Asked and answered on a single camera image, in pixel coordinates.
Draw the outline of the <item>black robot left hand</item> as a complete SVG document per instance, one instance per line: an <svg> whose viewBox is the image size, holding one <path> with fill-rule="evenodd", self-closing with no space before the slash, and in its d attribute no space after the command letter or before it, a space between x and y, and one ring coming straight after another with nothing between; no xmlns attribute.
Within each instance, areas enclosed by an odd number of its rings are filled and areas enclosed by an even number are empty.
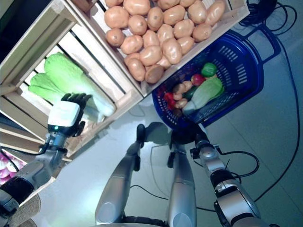
<svg viewBox="0 0 303 227"><path fill-rule="evenodd" d="M85 93L65 94L50 111L48 131L62 134L67 138L80 136L85 126L85 122L81 119L91 98L92 95Z"/></svg>

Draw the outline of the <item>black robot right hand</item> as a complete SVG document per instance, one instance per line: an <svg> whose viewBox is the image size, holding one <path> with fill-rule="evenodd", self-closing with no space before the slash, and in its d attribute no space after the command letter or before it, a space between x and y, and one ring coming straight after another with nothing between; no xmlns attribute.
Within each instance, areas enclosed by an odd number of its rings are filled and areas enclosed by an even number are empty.
<svg viewBox="0 0 303 227"><path fill-rule="evenodd" d="M195 129L195 143L198 143L201 141L209 142L209 139L208 139L206 133L201 129L201 127L199 125L195 124L194 129Z"/></svg>

